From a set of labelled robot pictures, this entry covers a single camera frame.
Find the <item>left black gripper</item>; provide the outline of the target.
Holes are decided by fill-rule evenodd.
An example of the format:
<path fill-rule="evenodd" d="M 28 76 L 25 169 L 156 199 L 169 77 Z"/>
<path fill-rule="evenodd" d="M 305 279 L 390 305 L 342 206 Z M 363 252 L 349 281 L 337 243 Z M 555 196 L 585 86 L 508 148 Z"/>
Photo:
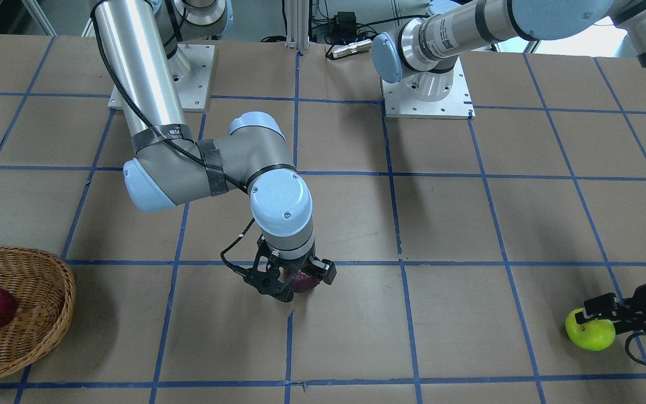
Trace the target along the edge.
<path fill-rule="evenodd" d="M 577 325 L 593 320 L 609 320 L 617 326 L 617 333 L 646 332 L 646 284 L 635 289 L 632 297 L 618 297 L 606 293 L 584 301 L 582 311 L 574 314 Z"/>

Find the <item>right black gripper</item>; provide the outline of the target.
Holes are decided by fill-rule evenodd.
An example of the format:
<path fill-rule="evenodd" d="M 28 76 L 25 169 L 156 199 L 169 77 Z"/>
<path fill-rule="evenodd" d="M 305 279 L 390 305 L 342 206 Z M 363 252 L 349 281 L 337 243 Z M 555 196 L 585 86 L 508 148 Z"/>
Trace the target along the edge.
<path fill-rule="evenodd" d="M 280 302 L 292 302 L 292 282 L 298 271 L 303 271 L 320 282 L 330 286 L 338 270 L 330 259 L 319 259 L 313 255 L 315 248 L 295 259 L 284 259 L 274 255 L 263 236 L 257 241 L 258 251 L 254 265 L 243 269 L 243 280 L 262 295 L 272 296 Z"/>

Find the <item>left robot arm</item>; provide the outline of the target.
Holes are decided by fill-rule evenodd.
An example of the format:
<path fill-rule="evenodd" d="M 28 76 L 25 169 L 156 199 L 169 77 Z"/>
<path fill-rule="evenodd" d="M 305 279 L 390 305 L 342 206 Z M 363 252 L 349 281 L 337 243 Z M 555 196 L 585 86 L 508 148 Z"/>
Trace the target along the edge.
<path fill-rule="evenodd" d="M 447 66 L 454 57 L 485 44 L 511 38 L 565 39 L 606 16 L 628 33 L 646 69 L 646 1 L 473 1 L 377 35 L 373 64 L 385 82 L 395 84 Z M 611 320 L 617 333 L 646 332 L 646 285 L 627 299 L 612 293 L 590 299 L 576 320 Z"/>

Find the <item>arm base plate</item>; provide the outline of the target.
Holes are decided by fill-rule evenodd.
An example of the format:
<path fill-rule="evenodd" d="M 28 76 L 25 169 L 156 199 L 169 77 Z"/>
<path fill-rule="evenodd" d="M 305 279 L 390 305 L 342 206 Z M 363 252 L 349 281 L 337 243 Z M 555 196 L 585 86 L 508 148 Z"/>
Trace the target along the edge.
<path fill-rule="evenodd" d="M 418 72 L 395 84 L 381 80 L 386 114 L 392 118 L 471 120 L 476 116 L 462 62 L 451 71 Z"/>
<path fill-rule="evenodd" d="M 139 54 L 111 65 L 137 107 L 145 90 L 163 90 L 168 82 L 176 90 L 184 112 L 205 112 L 210 94 L 216 49 L 212 44 L 177 44 L 171 59 L 142 61 Z"/>

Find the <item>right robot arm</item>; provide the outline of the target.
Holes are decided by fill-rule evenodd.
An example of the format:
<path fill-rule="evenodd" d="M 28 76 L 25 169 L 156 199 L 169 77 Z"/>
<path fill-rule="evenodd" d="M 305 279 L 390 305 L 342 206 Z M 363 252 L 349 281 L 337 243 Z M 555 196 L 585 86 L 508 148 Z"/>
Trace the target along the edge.
<path fill-rule="evenodd" d="M 155 212 L 237 189 L 250 201 L 261 236 L 253 265 L 231 263 L 260 294 L 290 302 L 336 266 L 316 253 L 312 193 L 294 165 L 276 120 L 248 112 L 228 136 L 197 141 L 183 108 L 163 41 L 147 1 L 99 1 L 90 18 L 103 64 L 124 106 L 135 157 L 123 166 L 128 193 L 140 210 Z"/>

